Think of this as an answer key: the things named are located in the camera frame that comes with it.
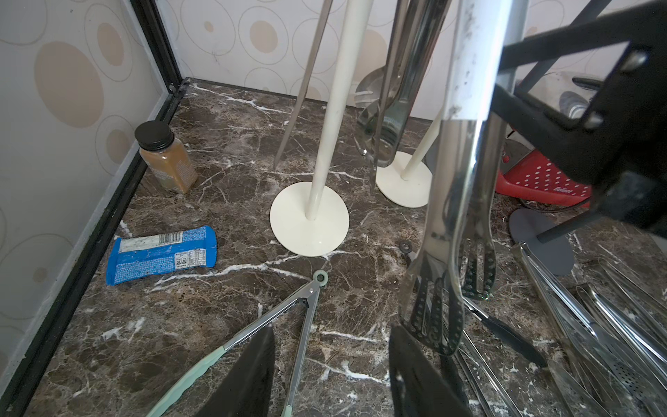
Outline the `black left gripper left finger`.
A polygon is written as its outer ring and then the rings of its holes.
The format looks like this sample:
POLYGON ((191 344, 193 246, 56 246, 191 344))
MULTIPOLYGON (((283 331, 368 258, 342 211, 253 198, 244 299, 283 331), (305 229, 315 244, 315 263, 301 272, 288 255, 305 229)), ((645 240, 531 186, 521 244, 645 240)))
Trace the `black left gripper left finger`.
POLYGON ((196 416, 267 416, 274 380, 275 338, 260 330, 196 416))

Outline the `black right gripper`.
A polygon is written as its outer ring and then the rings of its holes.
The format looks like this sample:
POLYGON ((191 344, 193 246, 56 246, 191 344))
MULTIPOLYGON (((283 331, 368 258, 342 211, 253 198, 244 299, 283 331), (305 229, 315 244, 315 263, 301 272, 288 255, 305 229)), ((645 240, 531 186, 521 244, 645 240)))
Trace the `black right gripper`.
POLYGON ((625 43, 583 116, 498 87, 492 110, 575 182, 591 208, 666 235, 666 3, 651 1, 503 48, 500 71, 625 43))

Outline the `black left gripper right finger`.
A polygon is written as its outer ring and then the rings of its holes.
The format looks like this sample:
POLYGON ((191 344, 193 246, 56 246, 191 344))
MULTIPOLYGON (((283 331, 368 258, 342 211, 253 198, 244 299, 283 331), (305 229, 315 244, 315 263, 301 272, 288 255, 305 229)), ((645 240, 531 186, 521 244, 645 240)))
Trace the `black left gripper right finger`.
POLYGON ((395 416, 470 416, 458 368, 449 356, 434 368, 409 333, 391 328, 388 345, 390 389, 395 416))

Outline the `black handled steel tongs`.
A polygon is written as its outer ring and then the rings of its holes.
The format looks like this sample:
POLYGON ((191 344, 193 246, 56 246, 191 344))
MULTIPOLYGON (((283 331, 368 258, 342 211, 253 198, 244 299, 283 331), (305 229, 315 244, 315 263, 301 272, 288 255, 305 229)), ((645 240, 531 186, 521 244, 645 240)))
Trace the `black handled steel tongs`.
MULTIPOLYGON (((523 356, 529 363, 536 365, 539 368, 547 368, 547 360, 545 356, 536 349, 536 347, 528 342, 518 331, 510 327, 508 324, 504 323, 500 319, 486 314, 482 309, 476 306, 473 302, 465 299, 465 306, 467 309, 474 314, 474 316, 486 327, 497 339, 499 339, 506 347, 514 350, 520 356, 523 356)), ((507 393, 500 383, 498 377, 493 373, 493 370, 487 364, 486 360, 483 358, 479 349, 475 347, 472 343, 470 337, 467 333, 463 335, 463 351, 467 356, 478 365, 479 370, 483 375, 488 378, 491 387, 495 390, 496 394, 502 399, 507 408, 507 413, 509 416, 524 416, 524 413, 521 412, 512 397, 507 393)), ((475 394, 479 398, 479 404, 483 409, 486 416, 494 416, 493 410, 491 410, 489 403, 482 394, 479 384, 474 381, 472 376, 472 371, 466 363, 466 360, 461 354, 456 354, 455 356, 458 364, 464 371, 464 374, 467 377, 470 385, 474 389, 475 394)))

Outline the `mint green silicone tongs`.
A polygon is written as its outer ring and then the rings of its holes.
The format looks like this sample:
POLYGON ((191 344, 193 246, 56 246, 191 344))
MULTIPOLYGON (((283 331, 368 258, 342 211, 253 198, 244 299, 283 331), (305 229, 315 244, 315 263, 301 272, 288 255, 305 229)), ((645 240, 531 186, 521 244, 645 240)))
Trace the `mint green silicone tongs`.
POLYGON ((297 289, 287 299, 279 305, 269 310, 266 314, 253 321, 250 325, 243 328, 234 335, 228 342, 218 347, 216 350, 198 361, 188 372, 181 377, 174 386, 156 403, 149 411, 148 416, 162 416, 173 404, 175 404, 202 375, 204 375, 224 354, 231 351, 236 345, 245 342, 254 336, 263 328, 278 318, 281 314, 287 312, 298 302, 304 302, 306 305, 306 314, 302 325, 299 345, 295 355, 295 365, 293 367, 287 399, 282 410, 282 416, 292 416, 294 414, 295 396, 302 377, 302 365, 306 357, 307 343, 314 321, 315 311, 318 304, 321 289, 328 284, 328 273, 322 269, 316 270, 313 279, 297 289))

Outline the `white handled steel tongs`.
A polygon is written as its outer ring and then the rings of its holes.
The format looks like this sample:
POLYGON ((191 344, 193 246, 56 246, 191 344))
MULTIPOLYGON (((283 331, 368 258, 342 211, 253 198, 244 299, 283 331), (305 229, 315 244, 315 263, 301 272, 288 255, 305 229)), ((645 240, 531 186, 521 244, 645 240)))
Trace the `white handled steel tongs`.
POLYGON ((526 1, 462 1, 458 8, 424 236, 399 306, 406 331, 440 355, 457 351, 465 328, 459 253, 486 148, 482 129, 494 89, 506 80, 502 50, 523 38, 527 9, 526 1))

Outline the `cream utensil rack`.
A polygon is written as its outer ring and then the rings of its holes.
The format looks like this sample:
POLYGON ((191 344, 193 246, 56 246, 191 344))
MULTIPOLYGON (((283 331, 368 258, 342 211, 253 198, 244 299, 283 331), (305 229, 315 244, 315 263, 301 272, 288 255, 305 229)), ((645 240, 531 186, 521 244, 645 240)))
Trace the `cream utensil rack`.
POLYGON ((443 113, 441 108, 412 155, 397 151, 389 166, 378 168, 376 185, 391 202, 405 208, 427 205, 433 174, 423 159, 439 137, 443 113))
POLYGON ((332 252, 342 244, 349 229, 347 206, 326 186, 326 180, 372 6, 371 1, 347 3, 313 180, 286 187, 271 206, 270 225, 275 237, 297 255, 320 256, 332 252))

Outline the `slim steel tongs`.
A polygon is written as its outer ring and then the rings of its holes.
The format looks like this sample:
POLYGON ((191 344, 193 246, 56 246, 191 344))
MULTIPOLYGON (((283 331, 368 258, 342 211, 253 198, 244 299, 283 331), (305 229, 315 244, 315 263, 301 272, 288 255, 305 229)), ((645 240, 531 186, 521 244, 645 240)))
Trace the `slim steel tongs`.
POLYGON ((321 7, 321 13, 318 18, 318 22, 315 28, 314 32, 314 40, 311 45, 311 49, 309 52, 309 56, 307 59, 307 65, 305 68, 305 73, 302 78, 302 84, 300 85, 300 90, 296 99, 295 107, 292 110, 291 116, 288 120, 288 125, 283 133, 283 137, 281 139, 280 146, 278 148, 278 151, 274 157, 274 163, 273 163, 273 168, 276 170, 278 167, 278 164, 281 161, 281 157, 283 155, 283 152, 288 144, 288 140, 291 137, 292 131, 295 128, 296 121, 298 119, 298 116, 300 114, 300 110, 302 109, 303 102, 307 96, 307 90, 310 84, 311 76, 313 74, 314 70, 314 65, 316 62, 316 58, 319 52, 319 49, 321 47, 321 40, 324 35, 324 31, 326 29, 326 25, 328 22, 328 16, 330 14, 330 10, 332 8, 333 0, 324 0, 322 3, 321 7))

